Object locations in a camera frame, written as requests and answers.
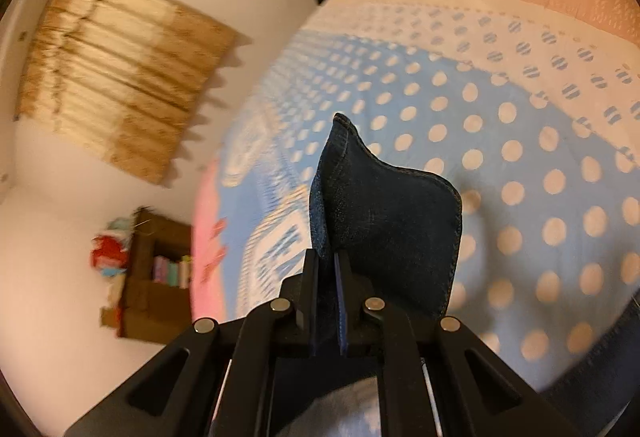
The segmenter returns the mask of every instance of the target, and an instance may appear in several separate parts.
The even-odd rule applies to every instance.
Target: white wall
[[[0,207],[0,369],[51,437],[161,348],[99,327],[106,284],[89,266],[99,227],[20,187]]]
[[[0,203],[15,183],[15,101],[22,66],[46,3],[47,0],[12,0],[0,20]]]
[[[191,220],[202,171],[226,127],[316,5],[314,0],[178,1],[232,26],[244,39],[205,85],[204,101],[174,160],[167,187],[152,186],[111,168],[25,119],[17,127],[19,182],[81,216],[106,220],[139,205],[151,205],[177,220]]]

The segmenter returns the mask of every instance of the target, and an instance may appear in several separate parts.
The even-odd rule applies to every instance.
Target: white polka dot
[[[459,72],[468,72],[472,68],[474,68],[474,64],[471,62],[460,62],[459,64],[456,65],[456,69]]]
[[[360,113],[362,112],[362,110],[364,110],[364,100],[359,99],[357,100],[355,103],[353,103],[353,108],[351,109],[351,112],[353,113]]]
[[[536,298],[542,303],[554,303],[560,295],[560,278],[553,271],[545,271],[538,278]]]
[[[394,147],[397,151],[403,152],[407,150],[411,143],[414,141],[414,137],[411,134],[403,133],[396,138],[396,142],[394,143]]]
[[[640,278],[640,255],[627,253],[620,266],[620,278],[627,285],[633,285]]]
[[[463,128],[468,131],[468,133],[479,132],[482,128],[482,117],[479,115],[469,115],[463,123]]]
[[[415,94],[418,93],[419,90],[420,90],[420,85],[418,83],[409,83],[404,88],[404,95],[405,96],[414,96]]]
[[[580,162],[580,171],[582,173],[582,178],[587,182],[598,182],[602,177],[602,168],[600,168],[600,163],[596,161],[593,157],[585,157]]]
[[[524,198],[524,186],[517,181],[507,182],[500,192],[502,201],[508,206],[520,204]]]
[[[407,74],[415,74],[420,70],[420,64],[418,62],[409,63],[404,70]]]
[[[460,198],[462,199],[463,214],[473,214],[473,213],[476,213],[476,211],[478,211],[478,208],[480,207],[480,202],[482,201],[480,192],[476,190],[468,190],[460,194]]]
[[[464,234],[460,237],[460,249],[458,250],[458,263],[468,260],[476,251],[476,239],[471,235]]]
[[[542,181],[545,192],[550,195],[558,195],[562,190],[564,190],[565,184],[566,177],[564,176],[564,173],[557,168],[547,173]]]
[[[509,79],[503,74],[492,74],[490,79],[493,86],[503,86],[509,83]]]
[[[538,136],[540,147],[547,152],[553,152],[558,147],[559,139],[558,130],[550,126],[546,126],[540,130],[540,135]]]
[[[376,103],[378,104],[387,104],[389,101],[391,101],[390,92],[383,92],[378,97],[376,97]]]
[[[622,153],[616,152],[616,168],[620,170],[622,173],[629,173],[633,168],[634,164],[627,159]]]
[[[589,130],[585,125],[580,124],[579,122],[573,121],[571,123],[571,128],[574,130],[574,133],[583,139],[587,139],[588,136],[591,135],[591,130]]]
[[[471,149],[462,156],[462,165],[465,170],[477,170],[482,165],[483,159],[480,150]]]
[[[546,99],[542,99],[542,97],[534,96],[531,94],[529,96],[529,102],[533,106],[533,108],[537,108],[538,110],[542,110],[546,107]]]
[[[482,343],[488,346],[494,354],[500,353],[500,340],[498,335],[492,332],[485,332],[480,335]]]
[[[380,78],[380,81],[385,84],[393,83],[394,81],[396,81],[396,75],[392,72],[388,72],[387,74],[382,76],[382,78]]]
[[[443,124],[434,124],[429,129],[429,140],[431,142],[440,142],[447,136],[447,127]]]
[[[593,329],[586,322],[575,325],[566,338],[566,347],[572,354],[583,353],[588,350],[593,342]]]
[[[498,233],[497,245],[503,255],[513,255],[522,247],[522,234],[516,227],[507,226]]]
[[[507,162],[516,162],[522,157],[522,144],[512,139],[502,145],[501,152],[504,160]]]
[[[442,86],[445,83],[447,83],[447,75],[442,70],[438,70],[431,78],[433,86]]]
[[[403,121],[411,121],[415,117],[416,113],[417,109],[414,106],[408,106],[403,108],[402,112],[400,112],[400,119]]]
[[[566,224],[562,218],[550,218],[542,227],[542,239],[547,245],[556,246],[566,238]]]
[[[535,329],[525,336],[520,344],[520,353],[527,361],[537,361],[546,354],[549,338],[545,331]]]
[[[311,168],[311,166],[308,166],[304,170],[302,170],[302,173],[300,174],[300,178],[302,179],[303,182],[307,182],[312,177],[313,174],[314,174],[314,169]]]
[[[431,101],[431,110],[433,110],[433,112],[441,112],[442,110],[447,108],[448,104],[449,104],[449,99],[447,99],[446,97],[444,96],[436,97]]]
[[[429,159],[427,164],[424,165],[424,171],[435,173],[436,175],[442,175],[444,172],[444,161],[439,157]]]
[[[451,294],[449,296],[449,306],[447,306],[447,312],[453,312],[460,309],[466,301],[466,290],[462,283],[454,282],[451,287]]]
[[[498,118],[506,124],[513,122],[516,119],[518,109],[512,102],[504,102],[498,108]]]
[[[382,152],[382,146],[380,146],[380,144],[376,142],[371,143],[369,146],[367,146],[367,148],[369,148],[369,151],[376,157],[378,157]]]
[[[467,83],[462,89],[462,99],[473,102],[478,99],[478,87],[474,83]]]
[[[640,223],[640,202],[635,197],[627,197],[622,201],[622,218],[629,226]]]
[[[582,216],[582,225],[590,237],[601,237],[607,230],[607,213],[601,207],[593,206]]]
[[[507,279],[496,280],[487,291],[489,305],[495,309],[504,309],[513,302],[513,285]]]
[[[381,130],[385,128],[386,125],[386,116],[379,115],[378,117],[374,117],[371,121],[371,130]]]
[[[597,263],[588,263],[580,273],[580,290],[589,296],[595,296],[602,289],[604,273]]]

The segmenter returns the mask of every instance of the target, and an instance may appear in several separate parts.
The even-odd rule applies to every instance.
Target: black mount
[[[335,277],[341,356],[379,363],[383,437],[577,437],[456,318],[409,316],[376,298],[344,251],[335,255]],[[275,362],[314,356],[317,296],[318,256],[309,249],[280,298],[222,325],[199,319],[65,436],[272,435]]]

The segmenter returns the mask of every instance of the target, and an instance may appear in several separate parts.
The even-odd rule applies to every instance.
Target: metal rivet
[[[284,312],[291,306],[291,302],[286,298],[276,298],[271,302],[271,310],[276,312]]]
[[[193,324],[193,328],[198,334],[206,334],[208,332],[211,332],[215,327],[216,322],[211,318],[200,318]]]
[[[364,306],[369,311],[382,311],[385,308],[385,301],[382,298],[372,296],[364,300]]]
[[[447,316],[440,320],[440,327],[447,332],[455,332],[460,328],[460,321],[453,316]]]

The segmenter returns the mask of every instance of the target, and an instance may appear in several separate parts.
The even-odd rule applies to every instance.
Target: patterned fabric
[[[605,1],[329,1],[204,180],[194,316],[243,316],[302,269],[308,186],[342,112],[380,159],[460,191],[449,312],[535,388],[552,383],[640,281],[639,11]],[[366,386],[318,401],[306,432],[379,435]]]
[[[158,183],[200,88],[234,37],[167,0],[50,0],[19,110]]]

